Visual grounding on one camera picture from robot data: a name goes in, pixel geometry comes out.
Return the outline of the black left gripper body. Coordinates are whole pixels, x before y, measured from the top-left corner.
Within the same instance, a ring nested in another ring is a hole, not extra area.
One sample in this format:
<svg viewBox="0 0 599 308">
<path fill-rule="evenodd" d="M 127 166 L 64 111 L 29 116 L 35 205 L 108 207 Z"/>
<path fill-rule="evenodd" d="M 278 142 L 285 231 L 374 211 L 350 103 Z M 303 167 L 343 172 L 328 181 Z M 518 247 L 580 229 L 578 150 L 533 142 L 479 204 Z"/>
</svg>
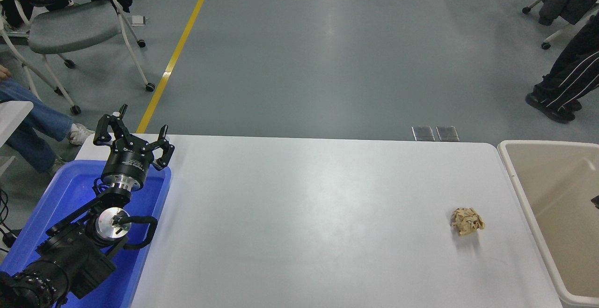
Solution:
<svg viewBox="0 0 599 308">
<path fill-rule="evenodd" d="M 136 183 L 144 183 L 150 165 L 154 161 L 154 154 L 142 153 L 140 150 L 140 147 L 129 149 L 123 144 L 113 142 L 101 174 L 102 181 L 111 183 L 117 176 L 123 175 L 132 178 Z"/>
</svg>

